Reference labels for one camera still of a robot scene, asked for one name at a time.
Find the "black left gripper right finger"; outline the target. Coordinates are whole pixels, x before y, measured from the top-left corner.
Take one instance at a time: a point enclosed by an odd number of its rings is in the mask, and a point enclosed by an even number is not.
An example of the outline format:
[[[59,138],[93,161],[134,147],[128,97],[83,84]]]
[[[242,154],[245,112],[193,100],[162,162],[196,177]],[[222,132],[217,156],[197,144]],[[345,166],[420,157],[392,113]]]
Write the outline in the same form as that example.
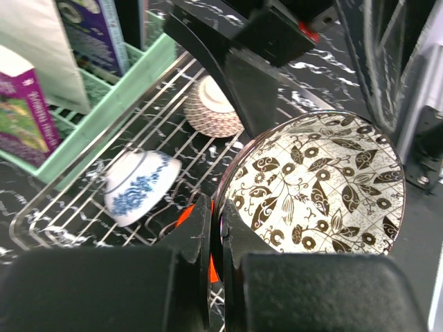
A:
[[[227,331],[426,331],[394,261],[272,250],[232,201],[221,218]]]

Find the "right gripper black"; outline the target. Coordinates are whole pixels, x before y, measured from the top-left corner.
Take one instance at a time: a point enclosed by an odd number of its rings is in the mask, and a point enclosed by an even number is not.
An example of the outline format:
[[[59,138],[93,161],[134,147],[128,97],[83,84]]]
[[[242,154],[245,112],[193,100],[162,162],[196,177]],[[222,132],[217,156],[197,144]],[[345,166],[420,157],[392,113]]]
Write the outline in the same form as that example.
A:
[[[275,125],[277,68],[310,51],[337,19],[330,0],[224,2],[247,19],[232,38],[173,3],[163,31],[182,45],[216,81],[250,138]]]

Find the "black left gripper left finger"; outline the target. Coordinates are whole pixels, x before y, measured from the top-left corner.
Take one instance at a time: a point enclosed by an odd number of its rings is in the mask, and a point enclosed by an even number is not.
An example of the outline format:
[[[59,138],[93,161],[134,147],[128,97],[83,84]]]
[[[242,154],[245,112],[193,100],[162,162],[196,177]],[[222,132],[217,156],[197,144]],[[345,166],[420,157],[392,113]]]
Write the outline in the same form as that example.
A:
[[[208,331],[211,200],[153,246],[34,249],[1,279],[2,331]]]

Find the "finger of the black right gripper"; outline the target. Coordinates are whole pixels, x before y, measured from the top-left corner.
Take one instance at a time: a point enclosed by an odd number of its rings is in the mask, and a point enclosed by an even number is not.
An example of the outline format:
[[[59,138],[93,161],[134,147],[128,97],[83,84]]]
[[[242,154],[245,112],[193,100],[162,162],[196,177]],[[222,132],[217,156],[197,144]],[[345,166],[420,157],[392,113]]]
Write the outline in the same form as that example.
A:
[[[335,1],[370,117],[397,131],[414,63],[441,1]]]

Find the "red patterned bowl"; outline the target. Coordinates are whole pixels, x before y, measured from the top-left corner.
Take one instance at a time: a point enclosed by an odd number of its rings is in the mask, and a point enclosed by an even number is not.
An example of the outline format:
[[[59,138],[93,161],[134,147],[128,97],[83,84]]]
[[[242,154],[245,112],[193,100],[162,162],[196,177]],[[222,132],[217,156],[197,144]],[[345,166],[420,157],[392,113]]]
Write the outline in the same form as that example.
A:
[[[234,107],[210,75],[192,85],[183,113],[195,131],[211,138],[227,138],[244,130]]]

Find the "blue white porcelain bowl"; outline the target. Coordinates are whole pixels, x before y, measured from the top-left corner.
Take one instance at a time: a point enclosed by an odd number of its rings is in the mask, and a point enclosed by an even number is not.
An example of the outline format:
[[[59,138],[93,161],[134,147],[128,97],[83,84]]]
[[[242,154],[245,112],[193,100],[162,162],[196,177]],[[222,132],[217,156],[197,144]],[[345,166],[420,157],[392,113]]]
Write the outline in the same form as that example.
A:
[[[172,187],[181,166],[162,151],[125,152],[106,173],[105,207],[117,226],[147,214]]]

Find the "brown floral patterned bowl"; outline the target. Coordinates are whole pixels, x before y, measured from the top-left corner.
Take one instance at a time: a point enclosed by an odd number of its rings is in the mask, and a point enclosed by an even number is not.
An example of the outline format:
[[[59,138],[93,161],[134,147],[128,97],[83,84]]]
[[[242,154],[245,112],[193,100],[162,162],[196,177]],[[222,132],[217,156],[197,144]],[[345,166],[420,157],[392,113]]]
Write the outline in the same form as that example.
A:
[[[261,133],[234,157],[215,192],[219,278],[229,203],[269,250],[386,255],[404,219],[404,167],[389,137],[351,112],[305,113]]]

